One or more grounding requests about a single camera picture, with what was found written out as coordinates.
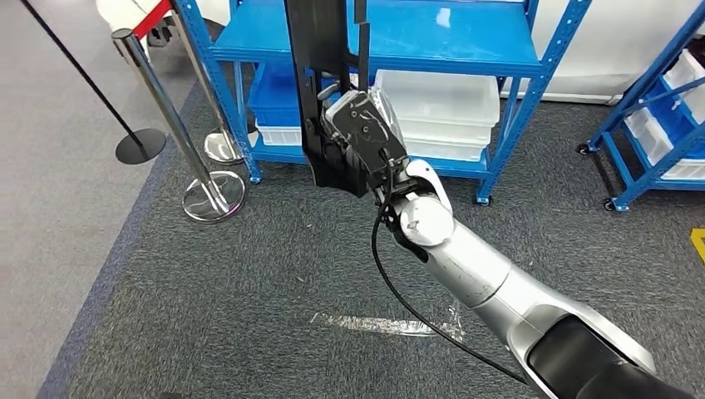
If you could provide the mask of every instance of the blue metal shelf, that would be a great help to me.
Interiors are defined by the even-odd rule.
[[[611,209],[618,211],[629,210],[629,204],[647,190],[705,191],[705,180],[671,180],[662,178],[663,174],[671,170],[680,160],[688,157],[689,153],[693,153],[699,145],[705,145],[705,124],[698,125],[694,121],[683,121],[682,116],[687,116],[689,111],[685,112],[683,109],[674,110],[670,100],[671,97],[676,96],[678,93],[702,84],[703,80],[698,79],[673,89],[668,87],[661,77],[666,68],[673,64],[673,61],[680,55],[681,50],[688,44],[693,34],[704,22],[705,0],[700,2],[698,8],[678,30],[676,36],[671,39],[647,71],[624,93],[622,101],[619,102],[602,126],[588,140],[587,149],[589,151],[596,151],[600,145],[605,144],[619,176],[626,185],[622,193],[605,200],[606,207],[609,205]],[[641,144],[634,138],[634,135],[624,123],[624,117],[645,106],[649,107],[660,123],[665,124],[664,128],[669,136],[673,135],[673,137],[678,138],[677,141],[673,142],[673,149],[655,165],[651,165]],[[682,115],[669,114],[669,112],[681,112]],[[624,163],[624,159],[612,139],[612,134],[619,127],[624,130],[644,169],[644,172],[636,179],[629,172],[629,168]]]
[[[224,117],[238,139],[250,173],[259,183],[258,160],[305,162],[295,147],[254,147],[244,137],[247,126],[242,62],[291,62],[286,15],[282,0],[230,2],[230,24],[216,43],[210,40],[196,0],[174,0],[185,28],[204,63]],[[370,69],[455,72],[515,77],[500,127],[494,155],[479,162],[427,159],[439,175],[481,180],[476,201],[487,204],[490,193],[539,105],[555,69],[583,20],[591,0],[569,0],[546,51],[539,61],[531,41],[538,0],[476,2],[452,0],[367,0],[371,23]],[[357,49],[357,27],[348,0],[348,40]],[[228,89],[218,61],[233,62],[235,94]],[[530,83],[519,106],[518,77]]]
[[[357,51],[353,1],[348,37]],[[368,0],[371,68],[493,76],[543,73],[520,2]],[[281,0],[245,0],[211,47],[220,61],[291,62]]]
[[[252,156],[255,160],[268,162],[283,162],[287,164],[308,163],[303,156],[301,147],[297,145],[264,145],[262,136],[257,139],[257,142],[252,147]],[[485,151],[482,152],[481,159],[477,162],[441,160],[421,156],[413,156],[412,158],[426,160],[440,176],[482,179],[489,174],[487,169],[487,165],[489,164],[487,160],[489,157],[487,149],[485,149]]]

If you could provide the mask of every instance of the black stanchion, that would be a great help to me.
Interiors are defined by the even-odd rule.
[[[157,156],[164,149],[164,144],[166,143],[166,137],[164,133],[158,131],[157,129],[151,128],[133,131],[127,125],[127,122],[122,119],[122,116],[117,112],[115,107],[112,106],[112,104],[108,101],[101,89],[96,86],[96,83],[93,81],[93,79],[88,76],[86,70],[83,69],[81,64],[78,63],[76,58],[71,54],[71,52],[68,51],[66,46],[64,46],[61,39],[59,39],[56,33],[54,33],[54,31],[49,27],[49,25],[47,25],[47,23],[44,21],[44,18],[39,15],[37,10],[30,4],[28,0],[20,1],[24,5],[24,7],[29,11],[29,13],[32,14],[32,16],[42,27],[42,29],[44,29],[44,32],[46,32],[47,35],[49,35],[49,37],[54,41],[54,44],[59,47],[59,50],[62,51],[63,55],[68,59],[68,61],[73,65],[73,67],[76,68],[78,73],[81,74],[83,80],[88,83],[88,86],[90,86],[91,89],[93,89],[93,92],[96,93],[96,96],[101,99],[108,111],[110,111],[110,113],[115,117],[117,122],[120,123],[122,128],[125,129],[125,131],[127,132],[127,137],[122,139],[122,141],[120,141],[120,143],[115,148],[115,157],[123,164],[138,165],[145,163],[146,161],[151,160],[152,158]]]

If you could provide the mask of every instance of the clear tape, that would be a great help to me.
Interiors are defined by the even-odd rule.
[[[463,341],[465,332],[462,330],[460,313],[460,302],[456,299],[448,310],[451,313],[451,320],[448,323],[438,323],[443,332],[447,333],[459,342]],[[310,323],[321,323],[327,326],[346,328],[348,330],[363,331],[368,333],[381,333],[392,335],[403,335],[408,337],[433,337],[436,335],[426,324],[418,320],[391,320],[388,318],[360,318],[357,316],[334,316],[317,312],[311,318]]]

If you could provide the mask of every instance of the stanchion base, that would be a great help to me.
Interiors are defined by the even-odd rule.
[[[211,203],[208,195],[198,180],[194,180],[184,195],[184,211],[193,220],[201,223],[218,223],[235,214],[244,202],[244,182],[234,172],[221,170],[210,172],[210,178],[220,190],[225,202],[229,205],[227,212],[221,212]]]
[[[235,144],[228,141],[227,133],[216,128],[205,137],[203,149],[205,154],[221,165],[241,164],[244,159]]]
[[[115,157],[123,164],[144,164],[164,149],[166,135],[161,131],[148,128],[134,131],[133,133],[142,143],[142,146],[139,146],[130,136],[122,139],[115,148]]]

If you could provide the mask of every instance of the chrome stanchion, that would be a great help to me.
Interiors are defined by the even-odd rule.
[[[189,59],[194,65],[196,76],[205,91],[205,96],[208,98],[208,102],[213,108],[215,116],[218,118],[218,127],[216,127],[213,132],[205,137],[205,141],[203,143],[204,152],[210,159],[222,165],[235,165],[242,163],[244,159],[240,154],[238,146],[233,140],[232,132],[228,129],[228,125],[225,123],[223,110],[220,109],[220,105],[217,100],[215,100],[215,94],[213,93],[213,87],[210,85],[208,75],[204,71],[203,64],[195,55],[193,40],[191,39],[189,33],[184,29],[184,22],[181,21],[181,15],[177,12],[173,12],[172,17],[174,19],[176,29],[179,31],[179,36],[181,36],[181,40],[184,41],[184,47],[186,47],[186,52],[189,54]]]
[[[232,216],[244,201],[245,186],[242,179],[233,172],[209,172],[205,167],[189,138],[184,122],[157,80],[132,30],[118,29],[112,33],[112,40],[154,97],[171,129],[171,136],[196,176],[196,180],[189,185],[184,195],[183,206],[186,214],[193,220],[204,223],[217,223]]]

